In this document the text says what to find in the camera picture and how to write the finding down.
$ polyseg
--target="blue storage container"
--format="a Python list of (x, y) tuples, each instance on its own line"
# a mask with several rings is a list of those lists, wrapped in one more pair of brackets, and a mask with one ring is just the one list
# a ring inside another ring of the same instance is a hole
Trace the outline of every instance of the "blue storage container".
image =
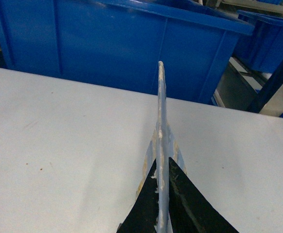
[(253, 26), (189, 0), (0, 0), (10, 69), (208, 103)]
[(273, 73), (283, 60), (283, 18), (238, 11), (239, 19), (255, 26), (252, 36), (242, 36), (235, 55), (249, 68)]
[(257, 1), (265, 2), (265, 3), (269, 3), (269, 4), (279, 5), (283, 0), (257, 0)]

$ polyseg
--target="white tabletop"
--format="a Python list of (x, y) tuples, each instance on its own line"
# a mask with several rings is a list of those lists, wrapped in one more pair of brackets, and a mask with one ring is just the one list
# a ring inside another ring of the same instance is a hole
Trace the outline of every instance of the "white tabletop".
[[(283, 119), (174, 99), (167, 113), (213, 207), (241, 233), (283, 233)], [(156, 96), (0, 69), (0, 233), (116, 232), (156, 120)]]

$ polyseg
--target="blue container rim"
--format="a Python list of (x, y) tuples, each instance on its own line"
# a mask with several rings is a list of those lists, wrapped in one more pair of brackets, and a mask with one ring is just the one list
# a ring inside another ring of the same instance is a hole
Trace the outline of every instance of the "blue container rim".
[(224, 13), (213, 10), (209, 7), (199, 5), (188, 0), (192, 4), (191, 7), (201, 8), (209, 14), (202, 14), (195, 11), (178, 9), (166, 5), (149, 3), (142, 0), (82, 0), (84, 2), (98, 2), (106, 5), (120, 6), (133, 10), (143, 11), (159, 16), (164, 16), (173, 19), (180, 19), (187, 22), (193, 22), (204, 26), (219, 28), (226, 31), (241, 33), (245, 35), (252, 35), (254, 30), (253, 25), (246, 23), (237, 18), (230, 17)]
[(264, 23), (283, 27), (283, 18), (279, 18), (275, 16), (267, 16), (267, 15), (263, 15), (259, 13), (247, 12), (247, 11), (242, 11), (242, 10), (238, 10), (237, 13), (239, 15), (243, 15), (246, 17), (250, 17), (250, 18), (262, 21)]

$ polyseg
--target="black plastic part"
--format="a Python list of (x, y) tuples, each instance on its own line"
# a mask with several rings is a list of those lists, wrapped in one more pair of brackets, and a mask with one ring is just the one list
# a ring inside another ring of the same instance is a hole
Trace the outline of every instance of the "black plastic part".
[(157, 179), (151, 178), (157, 168), (153, 162), (148, 176), (143, 184), (137, 200), (117, 233), (155, 233), (155, 225), (159, 215), (159, 194), (157, 191)]
[(169, 158), (169, 212), (173, 233), (237, 233)]

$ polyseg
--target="blue plastic crate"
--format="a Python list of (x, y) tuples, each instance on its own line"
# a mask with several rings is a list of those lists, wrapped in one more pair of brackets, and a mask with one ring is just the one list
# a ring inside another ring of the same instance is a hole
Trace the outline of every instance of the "blue plastic crate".
[(189, 0), (0, 0), (9, 69), (208, 103), (253, 26)]
[(252, 36), (242, 36), (235, 55), (249, 68), (273, 73), (283, 60), (283, 18), (238, 11), (239, 19), (255, 26)]
[(257, 0), (257, 1), (265, 2), (265, 3), (269, 3), (269, 4), (279, 5), (283, 0)]

